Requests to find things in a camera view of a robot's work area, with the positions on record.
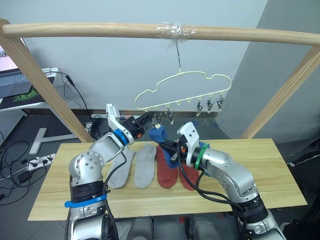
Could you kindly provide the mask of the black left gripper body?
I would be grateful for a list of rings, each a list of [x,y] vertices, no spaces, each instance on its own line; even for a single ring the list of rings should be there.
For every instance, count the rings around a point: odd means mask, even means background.
[[[128,119],[126,119],[122,123],[122,126],[129,131],[134,139],[141,138],[146,132],[145,125],[138,125],[137,119],[135,119],[133,116],[130,116]]]

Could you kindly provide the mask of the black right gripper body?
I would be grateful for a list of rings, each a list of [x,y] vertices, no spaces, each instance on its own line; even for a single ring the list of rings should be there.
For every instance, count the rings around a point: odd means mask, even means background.
[[[186,158],[187,158],[187,155],[188,155],[187,141],[185,139],[179,139],[179,140],[175,140],[175,141],[172,141],[172,142],[177,142],[178,143],[177,149],[174,150],[174,152],[177,153],[177,162],[176,163],[178,163],[178,161],[180,161],[183,164],[185,164],[186,163]]]

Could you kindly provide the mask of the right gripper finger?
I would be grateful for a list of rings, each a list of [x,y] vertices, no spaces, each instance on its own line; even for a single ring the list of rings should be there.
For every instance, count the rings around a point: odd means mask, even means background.
[[[159,145],[164,149],[164,150],[176,150],[178,147],[178,143],[176,141],[165,141],[165,142],[160,142]]]
[[[164,150],[163,151],[165,161],[167,163],[176,163],[177,162],[177,153],[175,151]]]

